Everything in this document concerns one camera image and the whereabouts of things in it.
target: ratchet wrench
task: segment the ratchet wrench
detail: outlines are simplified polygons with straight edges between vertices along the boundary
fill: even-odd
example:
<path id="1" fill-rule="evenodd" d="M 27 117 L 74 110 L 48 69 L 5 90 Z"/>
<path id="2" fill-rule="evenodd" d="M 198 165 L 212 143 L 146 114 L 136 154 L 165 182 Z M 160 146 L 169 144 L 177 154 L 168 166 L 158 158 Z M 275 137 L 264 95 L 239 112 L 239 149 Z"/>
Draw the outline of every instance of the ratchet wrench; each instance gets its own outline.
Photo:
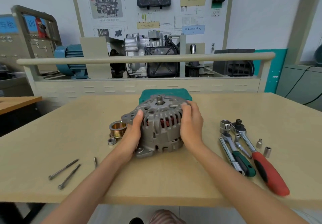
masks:
<path id="1" fill-rule="evenodd" d="M 289 195 L 289 189 L 283 178 L 280 176 L 274 166 L 252 145 L 251 141 L 246 135 L 247 131 L 241 120 L 237 119 L 236 122 L 231 124 L 231 128 L 235 134 L 239 134 L 241 136 L 251 150 L 255 166 L 268 188 L 279 196 Z"/>
<path id="2" fill-rule="evenodd" d="M 245 176 L 254 177 L 256 175 L 255 169 L 253 168 L 252 164 L 246 159 L 246 157 L 237 150 L 234 142 L 232 141 L 231 135 L 228 132 L 223 132 L 220 136 L 229 143 L 232 155 L 238 162 L 240 167 L 243 169 Z"/>
<path id="3" fill-rule="evenodd" d="M 227 146 L 227 144 L 226 144 L 225 140 L 224 140 L 222 137 L 220 137 L 220 138 L 219 138 L 219 141 L 220 141 L 221 145 L 223 146 L 223 149 L 224 149 L 224 150 L 225 150 L 225 152 L 226 152 L 227 158 L 228 158 L 228 160 L 230 161 L 231 166 L 232 166 L 236 171 L 238 171 L 240 174 L 242 174 L 242 175 L 244 176 L 244 175 L 245 175 L 244 171 L 242 170 L 242 168 L 240 167 L 240 165 L 238 164 L 238 162 L 237 162 L 237 161 L 235 161 L 235 159 L 234 159 L 233 155 L 230 153 L 230 151 L 229 151 L 229 149 L 228 149 L 228 146 Z"/>

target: blue electric motor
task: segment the blue electric motor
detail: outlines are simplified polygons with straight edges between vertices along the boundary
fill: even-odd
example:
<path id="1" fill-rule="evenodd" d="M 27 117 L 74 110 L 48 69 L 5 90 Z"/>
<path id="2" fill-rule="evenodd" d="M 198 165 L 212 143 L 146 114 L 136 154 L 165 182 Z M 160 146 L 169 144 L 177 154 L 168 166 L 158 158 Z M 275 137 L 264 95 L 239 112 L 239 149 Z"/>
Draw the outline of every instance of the blue electric motor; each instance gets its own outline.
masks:
<path id="1" fill-rule="evenodd" d="M 80 44 L 71 44 L 69 46 L 58 46 L 54 52 L 55 58 L 84 57 L 82 46 Z M 57 69 L 72 79 L 87 79 L 87 69 L 85 64 L 77 65 L 56 65 Z"/>

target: teal wall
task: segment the teal wall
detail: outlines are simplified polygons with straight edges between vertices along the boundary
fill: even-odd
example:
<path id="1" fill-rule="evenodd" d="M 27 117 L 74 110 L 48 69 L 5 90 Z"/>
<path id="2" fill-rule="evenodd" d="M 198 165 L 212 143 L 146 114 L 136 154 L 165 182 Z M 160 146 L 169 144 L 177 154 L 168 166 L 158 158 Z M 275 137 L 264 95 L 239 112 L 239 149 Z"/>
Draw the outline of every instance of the teal wall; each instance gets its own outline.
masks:
<path id="1" fill-rule="evenodd" d="M 287 48 L 282 49 L 257 49 L 255 53 L 262 52 L 274 52 L 275 58 L 272 60 L 270 72 L 268 74 L 267 83 L 265 87 L 266 93 L 276 93 L 277 84 L 279 83 L 280 74 L 284 64 Z M 260 60 L 254 60 L 255 72 L 254 75 L 258 75 L 260 69 Z"/>

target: engine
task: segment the engine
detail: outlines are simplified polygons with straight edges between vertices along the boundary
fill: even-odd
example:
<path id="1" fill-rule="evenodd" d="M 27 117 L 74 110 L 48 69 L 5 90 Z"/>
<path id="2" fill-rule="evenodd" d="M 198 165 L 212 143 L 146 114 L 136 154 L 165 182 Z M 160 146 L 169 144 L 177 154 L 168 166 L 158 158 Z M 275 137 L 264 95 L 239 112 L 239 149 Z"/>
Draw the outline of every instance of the engine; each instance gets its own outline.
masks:
<path id="1" fill-rule="evenodd" d="M 137 55 L 177 55 L 179 48 L 171 38 L 160 31 L 148 31 L 148 37 L 138 33 L 127 34 L 124 39 L 126 56 Z M 169 63 L 127 63 L 126 70 L 131 78 L 175 77 L 179 75 L 178 62 Z"/>

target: handrail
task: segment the handrail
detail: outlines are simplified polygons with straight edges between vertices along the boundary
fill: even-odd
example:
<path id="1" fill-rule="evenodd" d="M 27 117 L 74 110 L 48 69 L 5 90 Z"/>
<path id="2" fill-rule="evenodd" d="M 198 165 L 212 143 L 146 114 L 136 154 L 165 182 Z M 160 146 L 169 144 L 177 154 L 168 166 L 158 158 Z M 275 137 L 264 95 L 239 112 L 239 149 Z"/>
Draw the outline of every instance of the handrail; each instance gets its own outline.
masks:
<path id="1" fill-rule="evenodd" d="M 72 64 L 107 64 L 107 63 L 151 63 L 151 62 L 190 62 L 190 61 L 228 61 L 228 60 L 272 60 L 274 52 L 235 53 L 211 55 L 145 55 L 145 56 L 110 56 L 105 58 L 44 58 L 18 59 L 22 66 L 29 65 L 72 65 Z"/>

